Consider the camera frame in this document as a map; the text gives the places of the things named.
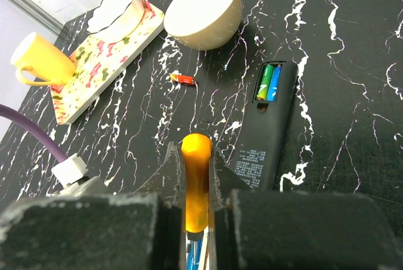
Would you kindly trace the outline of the red orange battery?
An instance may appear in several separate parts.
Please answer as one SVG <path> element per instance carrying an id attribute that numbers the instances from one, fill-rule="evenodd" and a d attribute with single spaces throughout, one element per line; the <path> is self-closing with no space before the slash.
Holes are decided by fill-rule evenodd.
<path id="1" fill-rule="evenodd" d="M 188 85 L 195 85 L 196 84 L 196 79 L 191 76 L 184 76 L 181 74 L 171 74 L 170 78 L 174 82 L 178 82 L 181 84 L 188 84 Z"/>

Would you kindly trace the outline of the black remote control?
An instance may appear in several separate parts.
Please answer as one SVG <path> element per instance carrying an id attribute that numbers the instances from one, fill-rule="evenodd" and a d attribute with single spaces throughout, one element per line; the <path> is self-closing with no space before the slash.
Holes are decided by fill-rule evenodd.
<path id="1" fill-rule="evenodd" d="M 281 65 L 275 101 L 256 99 L 258 82 L 266 64 Z M 297 72 L 297 65 L 290 60 L 264 62 L 258 70 L 230 163 L 230 168 L 251 189 L 273 188 L 295 95 Z"/>

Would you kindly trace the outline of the white remote blue batteries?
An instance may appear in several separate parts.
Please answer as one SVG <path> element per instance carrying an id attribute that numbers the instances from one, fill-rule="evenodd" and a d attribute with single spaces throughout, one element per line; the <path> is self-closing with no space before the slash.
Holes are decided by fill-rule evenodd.
<path id="1" fill-rule="evenodd" d="M 204 230 L 203 232 L 196 233 L 192 235 L 191 233 L 186 234 L 186 265 L 187 265 L 187 248 L 188 248 L 188 242 L 189 241 L 197 241 L 199 239 L 203 240 L 202 243 L 202 248 L 201 248 L 201 256 L 200 256 L 200 263 L 198 269 L 208 269 L 208 241 L 209 241 L 209 236 L 207 230 Z"/>

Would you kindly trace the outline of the light blue battery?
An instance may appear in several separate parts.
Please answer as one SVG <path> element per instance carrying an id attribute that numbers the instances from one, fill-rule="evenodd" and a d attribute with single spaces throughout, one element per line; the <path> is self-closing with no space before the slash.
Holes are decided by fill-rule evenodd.
<path id="1" fill-rule="evenodd" d="M 199 239 L 197 241 L 189 241 L 187 248 L 187 270 L 198 270 L 200 263 L 200 256 L 202 252 L 203 240 Z"/>

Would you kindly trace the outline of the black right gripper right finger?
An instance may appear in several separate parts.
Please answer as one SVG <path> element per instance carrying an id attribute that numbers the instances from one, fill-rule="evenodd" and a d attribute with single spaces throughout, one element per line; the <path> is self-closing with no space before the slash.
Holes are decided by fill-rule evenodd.
<path id="1" fill-rule="evenodd" d="M 398 269 L 400 247 L 376 202 L 360 194 L 256 191 L 214 149 L 211 269 Z"/>

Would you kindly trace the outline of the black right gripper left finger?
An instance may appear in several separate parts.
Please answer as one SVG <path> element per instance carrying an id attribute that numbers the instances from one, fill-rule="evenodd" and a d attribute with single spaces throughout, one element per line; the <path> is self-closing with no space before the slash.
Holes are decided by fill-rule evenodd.
<path id="1" fill-rule="evenodd" d="M 184 269 L 184 163 L 170 142 L 132 194 L 25 198 L 1 215 L 2 269 Z"/>

